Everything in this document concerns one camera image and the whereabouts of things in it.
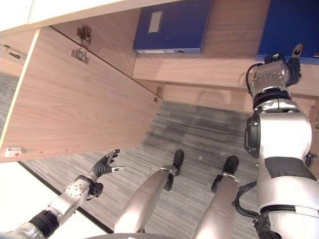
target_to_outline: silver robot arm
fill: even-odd
[[[56,229],[63,225],[77,208],[94,197],[99,197],[103,184],[97,180],[103,174],[123,171],[124,166],[110,166],[118,156],[119,149],[113,150],[101,158],[87,175],[78,176],[70,183],[64,193],[51,202],[42,212],[29,222],[22,224],[10,233],[13,238],[43,239],[50,237]]]
[[[274,54],[246,75],[254,113],[247,120],[245,149],[258,157],[260,214],[236,207],[238,194],[252,185],[239,189],[233,204],[240,214],[246,211],[254,218],[263,239],[319,238],[319,183],[305,164],[311,125],[287,89],[301,77],[302,47],[296,46],[287,63],[282,54]]]

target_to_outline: cabinet door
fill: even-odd
[[[0,160],[17,161],[138,145],[162,100],[100,58],[70,56],[79,45],[37,30],[3,134]],[[25,155],[4,157],[6,148]]]

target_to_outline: wooden cabinet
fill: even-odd
[[[202,54],[136,55],[132,46],[140,9],[133,8],[149,2],[101,1],[92,7],[97,4],[92,1],[74,12],[66,5],[45,18],[54,6],[35,0],[30,26],[53,25],[37,30],[32,45],[32,38],[22,37],[27,31],[6,34],[7,39],[20,36],[17,48],[31,47],[25,49],[24,66],[20,61],[13,71],[1,65],[2,72],[22,73],[0,160],[16,160],[3,158],[7,147],[22,147],[26,155],[17,159],[23,160],[137,145],[162,104],[161,98],[153,101],[159,87],[167,101],[251,113],[244,75],[254,63],[269,2],[215,0]],[[44,9],[43,15],[36,9]],[[82,26],[92,29],[87,65],[69,55],[80,47],[76,34]],[[302,75],[291,87],[292,97],[312,116],[318,113],[319,66],[302,65]]]

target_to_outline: metal hinge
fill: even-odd
[[[158,86],[156,89],[156,97],[154,97],[153,101],[155,101],[155,102],[159,101],[160,93],[161,93],[161,87]]]
[[[4,47],[5,48],[5,52],[8,53],[10,56],[13,56],[14,58],[20,60],[20,59],[26,59],[26,55],[25,53],[23,52],[20,52],[8,45],[2,45],[0,44],[1,47]]]
[[[86,56],[86,51],[89,48],[89,45],[91,43],[91,32],[92,29],[88,26],[83,26],[82,28],[77,29],[76,36],[81,39],[81,48],[76,50],[71,50],[70,55],[76,59],[79,59],[80,61],[84,62],[85,64],[89,63],[89,58]]]

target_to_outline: robot leg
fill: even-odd
[[[115,222],[114,233],[137,233],[144,230],[160,193],[164,188],[168,191],[171,189],[173,178],[178,175],[183,158],[183,151],[178,150],[173,165],[163,166],[137,189]]]
[[[217,176],[216,180],[220,180],[220,178],[221,180],[218,183],[216,193],[201,218],[192,239],[231,238],[235,226],[235,209],[232,202],[238,189],[238,180],[233,176],[233,173],[234,171],[229,174],[224,170],[222,175]]]

